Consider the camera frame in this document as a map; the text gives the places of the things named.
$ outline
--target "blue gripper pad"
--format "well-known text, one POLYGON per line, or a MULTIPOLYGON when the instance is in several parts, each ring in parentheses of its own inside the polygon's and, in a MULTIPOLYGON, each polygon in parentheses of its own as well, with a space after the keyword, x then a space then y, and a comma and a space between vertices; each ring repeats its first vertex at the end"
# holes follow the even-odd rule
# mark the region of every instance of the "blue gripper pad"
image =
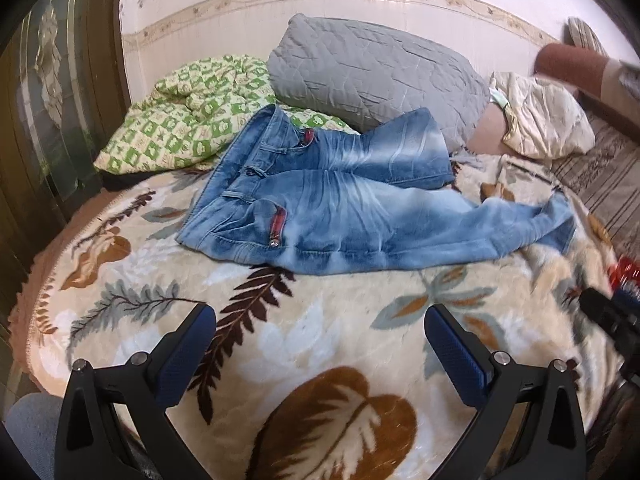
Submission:
POLYGON ((424 332, 462 402, 478 410, 482 408, 486 404, 490 377, 449 321, 433 306, 427 310, 424 332))
MULTIPOLYGON (((181 328, 182 326, 172 335, 179 333, 181 328)), ((215 332, 216 313, 205 305, 155 373, 156 402, 160 408, 167 409, 180 402, 215 332)))

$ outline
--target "red object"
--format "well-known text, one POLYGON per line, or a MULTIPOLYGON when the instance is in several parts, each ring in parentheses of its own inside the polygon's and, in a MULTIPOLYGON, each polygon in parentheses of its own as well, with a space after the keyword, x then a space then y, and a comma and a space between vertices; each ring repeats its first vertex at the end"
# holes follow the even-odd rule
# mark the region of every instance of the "red object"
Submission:
POLYGON ((271 247, 277 247, 280 245, 280 241, 282 239, 282 229, 284 227, 284 221, 286 219, 287 211, 277 205, 276 214, 273 216, 273 220, 271 220, 271 233, 269 236, 269 245, 271 247))
POLYGON ((304 143, 302 144, 302 146, 310 145, 314 141, 315 136, 316 132, 313 130, 313 128, 307 128, 305 130, 305 140, 303 141, 304 143))
POLYGON ((618 264, 609 268, 609 283, 613 290, 622 288, 640 301, 640 265, 627 256, 620 256, 618 264))

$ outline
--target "gray fabric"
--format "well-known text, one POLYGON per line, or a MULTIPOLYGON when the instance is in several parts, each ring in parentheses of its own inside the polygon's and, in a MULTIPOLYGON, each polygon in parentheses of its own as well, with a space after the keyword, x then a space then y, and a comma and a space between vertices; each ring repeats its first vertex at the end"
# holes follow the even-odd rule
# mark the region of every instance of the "gray fabric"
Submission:
POLYGON ((285 104, 340 117, 366 132, 426 107, 452 152, 489 103, 487 83, 453 50, 382 25, 296 14, 267 69, 285 104))
MULTIPOLYGON (((54 455, 62 399, 49 394, 29 394, 18 400, 4 425, 24 459, 41 480, 54 480, 54 455)), ((138 470, 150 480, 162 480, 146 452, 131 436, 126 443, 138 470)))

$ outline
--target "jeans leg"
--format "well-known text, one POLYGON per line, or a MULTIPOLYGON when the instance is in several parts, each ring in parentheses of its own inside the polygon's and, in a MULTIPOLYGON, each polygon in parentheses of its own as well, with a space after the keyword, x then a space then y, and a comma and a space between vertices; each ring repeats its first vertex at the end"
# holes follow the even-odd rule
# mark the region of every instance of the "jeans leg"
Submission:
POLYGON ((405 113, 360 136, 289 127, 287 134, 278 133, 277 146, 270 145, 270 137, 266 132, 263 145, 283 152, 268 174, 341 171, 398 187, 423 189, 438 189, 454 179, 444 138, 426 108, 405 113))
POLYGON ((541 238, 564 250, 574 232, 561 193, 542 207, 498 198, 476 205, 449 189, 295 170, 265 178, 253 197, 242 216, 203 233, 194 248, 221 260, 337 274, 492 260, 541 238))

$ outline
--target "gray pillow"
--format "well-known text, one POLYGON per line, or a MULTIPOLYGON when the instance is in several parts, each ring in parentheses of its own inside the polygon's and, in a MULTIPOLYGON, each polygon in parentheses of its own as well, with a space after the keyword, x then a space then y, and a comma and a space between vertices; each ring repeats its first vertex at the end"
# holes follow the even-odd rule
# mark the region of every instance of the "gray pillow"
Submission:
POLYGON ((450 152, 465 145, 490 98, 487 83, 450 48, 353 20, 296 14, 267 68, 278 99, 360 132, 426 107, 450 152))

